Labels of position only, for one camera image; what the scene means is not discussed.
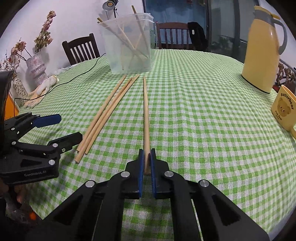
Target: gingham tablecloth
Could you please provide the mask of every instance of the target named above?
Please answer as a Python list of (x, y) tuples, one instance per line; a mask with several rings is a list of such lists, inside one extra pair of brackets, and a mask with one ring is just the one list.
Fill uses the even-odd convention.
[[(60, 83), (95, 61), (61, 74)], [(222, 55), (156, 50), (152, 70), (130, 88), (80, 164), (73, 160), (76, 151), (69, 151), (61, 156), (58, 178), (29, 185), (32, 208), (45, 218), (85, 181), (109, 180), (137, 158), (143, 148), (146, 76), (151, 147), (157, 157), (187, 180), (209, 180), (271, 231), (296, 205), (296, 144), (270, 111), (276, 92), (252, 87), (241, 77), (242, 68)], [(22, 141), (46, 145), (64, 135), (85, 133), (121, 76), (112, 75), (102, 57), (89, 73), (56, 88), (32, 109), (33, 114), (59, 113), (61, 123), (35, 128)], [(169, 200), (152, 198), (148, 177), (143, 194), (141, 200), (125, 202), (122, 240), (172, 240)]]

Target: textured ceramic vase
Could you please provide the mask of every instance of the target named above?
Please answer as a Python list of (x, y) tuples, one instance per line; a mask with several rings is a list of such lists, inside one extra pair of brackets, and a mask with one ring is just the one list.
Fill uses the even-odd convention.
[(45, 73), (46, 66), (41, 58), (41, 53), (35, 54), (33, 57), (26, 61), (30, 77), (36, 83), (37, 86), (41, 85), (42, 82), (47, 79)]
[[(26, 99), (28, 96), (28, 93), (26, 89), (24, 88), (24, 85), (22, 84), (22, 81), (18, 78), (14, 78), (13, 80), (13, 89), (15, 90), (15, 93), (17, 94), (18, 98)], [(20, 100), (22, 105), (26, 103), (26, 100)]]

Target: yellow thermos jug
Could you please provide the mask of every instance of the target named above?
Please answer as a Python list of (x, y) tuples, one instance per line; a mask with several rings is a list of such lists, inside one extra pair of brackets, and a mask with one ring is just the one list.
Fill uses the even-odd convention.
[[(276, 80), (279, 56), (287, 45), (287, 31), (278, 20), (280, 17), (270, 13), (265, 8), (255, 6), (255, 19), (248, 36), (247, 53), (244, 61), (242, 77), (251, 85), (270, 93)], [(279, 46), (274, 24), (284, 29), (284, 42)]]

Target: cartoon bear face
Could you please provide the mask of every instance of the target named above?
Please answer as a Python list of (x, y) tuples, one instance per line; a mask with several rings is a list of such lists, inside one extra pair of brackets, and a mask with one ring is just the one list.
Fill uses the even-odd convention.
[(278, 112), (283, 117), (285, 117), (286, 115), (291, 113), (291, 108), (288, 106), (288, 104), (281, 97), (279, 98)]

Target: mug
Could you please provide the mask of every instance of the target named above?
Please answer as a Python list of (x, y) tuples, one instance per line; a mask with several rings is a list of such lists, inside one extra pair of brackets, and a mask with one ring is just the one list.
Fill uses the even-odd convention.
[(286, 86), (281, 85), (271, 112), (278, 123), (296, 139), (296, 96)]

